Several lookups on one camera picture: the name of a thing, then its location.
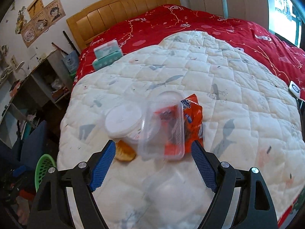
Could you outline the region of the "white cup lid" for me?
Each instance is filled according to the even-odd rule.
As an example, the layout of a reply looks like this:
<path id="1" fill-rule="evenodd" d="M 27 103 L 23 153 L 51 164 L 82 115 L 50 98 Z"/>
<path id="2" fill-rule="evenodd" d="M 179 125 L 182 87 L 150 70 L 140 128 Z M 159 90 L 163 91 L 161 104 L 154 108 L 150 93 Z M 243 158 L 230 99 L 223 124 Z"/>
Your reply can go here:
<path id="1" fill-rule="evenodd" d="M 104 118 L 104 128 L 111 139 L 137 145 L 141 132 L 142 108 L 135 103 L 115 106 Z"/>

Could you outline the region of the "cartoon wall posters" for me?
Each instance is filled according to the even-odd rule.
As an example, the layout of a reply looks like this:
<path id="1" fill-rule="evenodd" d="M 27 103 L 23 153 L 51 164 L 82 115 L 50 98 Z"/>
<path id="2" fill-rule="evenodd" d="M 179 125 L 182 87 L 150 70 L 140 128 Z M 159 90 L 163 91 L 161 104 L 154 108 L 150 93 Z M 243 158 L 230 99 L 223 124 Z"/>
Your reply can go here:
<path id="1" fill-rule="evenodd" d="M 33 0 L 18 12 L 15 33 L 20 34 L 27 48 L 52 25 L 65 16 L 60 0 L 53 0 L 44 5 L 42 0 Z"/>

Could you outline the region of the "orange peel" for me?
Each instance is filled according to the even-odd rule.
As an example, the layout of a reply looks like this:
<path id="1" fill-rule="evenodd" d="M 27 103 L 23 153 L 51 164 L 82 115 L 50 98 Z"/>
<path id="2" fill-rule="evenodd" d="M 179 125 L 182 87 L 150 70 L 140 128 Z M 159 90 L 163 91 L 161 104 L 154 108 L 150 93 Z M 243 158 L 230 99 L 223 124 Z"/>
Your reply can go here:
<path id="1" fill-rule="evenodd" d="M 124 141 L 116 142 L 115 159 L 121 162 L 131 162 L 136 157 L 136 151 Z"/>

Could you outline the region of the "teal tissue pack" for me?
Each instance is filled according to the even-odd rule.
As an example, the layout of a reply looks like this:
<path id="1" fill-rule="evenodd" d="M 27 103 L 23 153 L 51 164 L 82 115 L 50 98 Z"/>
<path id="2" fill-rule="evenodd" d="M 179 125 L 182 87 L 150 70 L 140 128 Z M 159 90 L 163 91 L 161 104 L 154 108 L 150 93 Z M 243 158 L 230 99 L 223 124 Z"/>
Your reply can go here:
<path id="1" fill-rule="evenodd" d="M 112 63 L 119 60 L 122 56 L 123 56 L 122 51 L 115 51 L 105 57 L 102 57 L 100 59 L 95 59 L 92 62 L 92 67 L 94 68 L 95 71 L 98 71 L 99 69 L 112 65 Z"/>

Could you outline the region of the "blue chair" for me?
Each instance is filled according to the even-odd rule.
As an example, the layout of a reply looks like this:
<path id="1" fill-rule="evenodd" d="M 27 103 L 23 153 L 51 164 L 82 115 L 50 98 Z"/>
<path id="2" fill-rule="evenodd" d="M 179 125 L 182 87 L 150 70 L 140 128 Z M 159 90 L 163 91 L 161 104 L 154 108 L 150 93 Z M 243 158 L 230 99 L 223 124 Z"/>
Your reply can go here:
<path id="1" fill-rule="evenodd" d="M 38 160 L 46 151 L 46 134 L 47 122 L 43 120 L 25 140 L 17 139 L 12 148 L 14 164 L 35 170 Z"/>

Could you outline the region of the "wooden headboard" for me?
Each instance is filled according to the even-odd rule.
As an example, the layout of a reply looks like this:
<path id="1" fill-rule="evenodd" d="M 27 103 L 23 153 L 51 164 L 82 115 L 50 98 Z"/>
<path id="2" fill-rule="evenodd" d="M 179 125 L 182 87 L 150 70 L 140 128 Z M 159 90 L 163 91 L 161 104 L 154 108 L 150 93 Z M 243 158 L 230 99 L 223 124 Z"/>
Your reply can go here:
<path id="1" fill-rule="evenodd" d="M 164 4 L 181 5 L 180 0 L 100 0 L 66 21 L 77 46 L 83 50 L 111 26 Z"/>

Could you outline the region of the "white quilted blanket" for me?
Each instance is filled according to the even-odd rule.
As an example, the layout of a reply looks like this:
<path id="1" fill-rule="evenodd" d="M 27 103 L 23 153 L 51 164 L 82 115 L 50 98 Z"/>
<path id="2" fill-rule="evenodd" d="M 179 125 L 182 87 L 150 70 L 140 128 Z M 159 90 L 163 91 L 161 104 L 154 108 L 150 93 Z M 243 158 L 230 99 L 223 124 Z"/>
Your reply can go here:
<path id="1" fill-rule="evenodd" d="M 243 51 L 186 31 L 81 78 L 61 122 L 57 167 L 107 141 L 116 156 L 94 199 L 110 228 L 196 228 L 214 196 L 191 143 L 258 168 L 282 217 L 304 187 L 304 140 L 288 86 Z"/>

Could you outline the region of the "clear plastic tray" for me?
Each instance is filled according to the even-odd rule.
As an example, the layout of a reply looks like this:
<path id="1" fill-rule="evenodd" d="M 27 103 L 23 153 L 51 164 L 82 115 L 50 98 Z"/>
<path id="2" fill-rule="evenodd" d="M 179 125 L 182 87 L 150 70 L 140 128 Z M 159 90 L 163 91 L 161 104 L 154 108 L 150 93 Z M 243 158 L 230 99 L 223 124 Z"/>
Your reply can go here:
<path id="1" fill-rule="evenodd" d="M 169 139 L 170 132 L 167 121 L 160 117 L 162 109 L 179 104 L 183 99 L 181 93 L 169 90 L 160 93 L 157 97 L 148 100 L 145 106 L 141 132 L 138 143 L 138 153 L 144 160 L 162 159 L 168 161 L 178 161 L 164 155 L 166 140 Z"/>

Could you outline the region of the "window with dark frame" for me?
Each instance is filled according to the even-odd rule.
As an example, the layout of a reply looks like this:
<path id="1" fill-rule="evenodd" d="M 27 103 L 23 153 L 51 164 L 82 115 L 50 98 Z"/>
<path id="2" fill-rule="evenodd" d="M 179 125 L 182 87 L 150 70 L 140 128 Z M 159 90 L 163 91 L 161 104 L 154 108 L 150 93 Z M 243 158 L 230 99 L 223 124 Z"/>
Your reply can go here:
<path id="1" fill-rule="evenodd" d="M 302 20 L 291 0 L 272 0 L 269 9 L 271 30 L 283 41 L 300 47 Z"/>

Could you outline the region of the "red patterned bed cover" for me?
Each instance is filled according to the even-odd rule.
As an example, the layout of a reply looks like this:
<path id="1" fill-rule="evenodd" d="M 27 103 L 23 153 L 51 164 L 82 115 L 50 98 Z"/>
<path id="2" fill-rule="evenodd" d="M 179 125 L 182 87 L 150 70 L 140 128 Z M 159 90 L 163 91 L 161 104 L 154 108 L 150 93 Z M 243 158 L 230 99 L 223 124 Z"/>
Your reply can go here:
<path id="1" fill-rule="evenodd" d="M 260 64 L 287 85 L 294 83 L 304 99 L 304 50 L 291 46 L 255 22 L 225 19 L 184 6 L 166 4 L 136 17 L 111 26 L 81 51 L 79 66 L 73 80 L 76 84 L 84 76 L 95 72 L 94 49 L 115 40 L 123 55 L 145 47 L 158 45 L 169 36 L 195 33 L 197 45 L 204 46 L 202 37 L 229 44 L 229 50 L 238 50 Z"/>

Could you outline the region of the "white desk lamp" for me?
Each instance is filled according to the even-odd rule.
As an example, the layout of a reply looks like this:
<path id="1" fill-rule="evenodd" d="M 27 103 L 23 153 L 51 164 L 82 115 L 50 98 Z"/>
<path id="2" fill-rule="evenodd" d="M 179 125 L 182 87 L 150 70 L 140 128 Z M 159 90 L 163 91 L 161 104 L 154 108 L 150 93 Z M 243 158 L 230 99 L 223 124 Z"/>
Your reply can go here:
<path id="1" fill-rule="evenodd" d="M 23 65 L 25 64 L 24 61 L 20 62 L 20 63 L 17 63 L 15 61 L 11 61 L 10 62 L 10 66 L 12 67 L 12 70 L 14 72 L 18 72 L 19 70 L 21 70 L 21 68 L 23 67 Z"/>

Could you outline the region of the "white shelf desk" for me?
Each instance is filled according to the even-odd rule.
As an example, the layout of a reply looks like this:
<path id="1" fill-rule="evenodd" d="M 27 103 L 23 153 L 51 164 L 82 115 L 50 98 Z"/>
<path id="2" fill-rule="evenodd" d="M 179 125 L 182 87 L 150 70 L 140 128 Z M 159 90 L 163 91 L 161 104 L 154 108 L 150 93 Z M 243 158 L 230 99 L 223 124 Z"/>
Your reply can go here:
<path id="1" fill-rule="evenodd" d="M 1 85 L 1 143 L 12 149 L 34 131 L 51 111 L 62 110 L 72 89 L 60 50 L 50 53 L 25 79 Z"/>

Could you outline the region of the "green plastic waste basket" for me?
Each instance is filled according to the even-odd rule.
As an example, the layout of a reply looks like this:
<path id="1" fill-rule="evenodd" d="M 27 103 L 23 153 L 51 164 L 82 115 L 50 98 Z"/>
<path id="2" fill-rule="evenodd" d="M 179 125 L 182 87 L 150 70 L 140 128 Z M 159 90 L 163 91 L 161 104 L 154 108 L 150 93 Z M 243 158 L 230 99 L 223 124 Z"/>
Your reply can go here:
<path id="1" fill-rule="evenodd" d="M 37 162 L 35 169 L 35 189 L 38 191 L 39 186 L 50 168 L 56 168 L 56 162 L 49 154 L 44 154 Z"/>

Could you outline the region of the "orange snack wrapper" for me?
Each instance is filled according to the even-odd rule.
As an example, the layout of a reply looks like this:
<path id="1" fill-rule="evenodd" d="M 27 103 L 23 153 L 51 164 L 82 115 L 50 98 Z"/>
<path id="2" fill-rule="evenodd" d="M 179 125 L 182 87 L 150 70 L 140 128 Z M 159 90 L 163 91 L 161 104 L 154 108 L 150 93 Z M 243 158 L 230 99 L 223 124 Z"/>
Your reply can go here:
<path id="1" fill-rule="evenodd" d="M 170 132 L 164 147 L 165 156 L 181 159 L 184 154 L 191 152 L 194 141 L 202 143 L 203 108 L 195 94 L 181 100 L 179 104 L 162 109 L 160 117 L 167 121 Z"/>

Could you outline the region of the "white charger box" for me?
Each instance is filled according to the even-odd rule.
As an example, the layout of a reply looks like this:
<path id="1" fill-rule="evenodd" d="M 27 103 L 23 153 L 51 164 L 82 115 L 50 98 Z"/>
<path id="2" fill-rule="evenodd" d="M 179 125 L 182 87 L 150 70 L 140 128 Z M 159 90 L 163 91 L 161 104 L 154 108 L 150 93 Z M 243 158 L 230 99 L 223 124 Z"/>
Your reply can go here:
<path id="1" fill-rule="evenodd" d="M 295 97 L 296 99 L 300 99 L 301 89 L 294 81 L 290 81 L 288 91 L 293 97 Z"/>

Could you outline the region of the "blue paper bag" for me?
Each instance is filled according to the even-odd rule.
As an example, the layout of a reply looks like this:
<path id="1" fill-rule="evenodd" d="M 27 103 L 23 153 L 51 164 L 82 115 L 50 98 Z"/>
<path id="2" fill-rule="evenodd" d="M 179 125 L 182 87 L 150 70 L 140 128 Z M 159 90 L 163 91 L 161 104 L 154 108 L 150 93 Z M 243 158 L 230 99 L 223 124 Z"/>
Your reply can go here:
<path id="1" fill-rule="evenodd" d="M 65 56 L 62 61 L 70 73 L 77 71 L 79 66 L 79 57 L 76 51 L 72 51 L 70 54 Z"/>

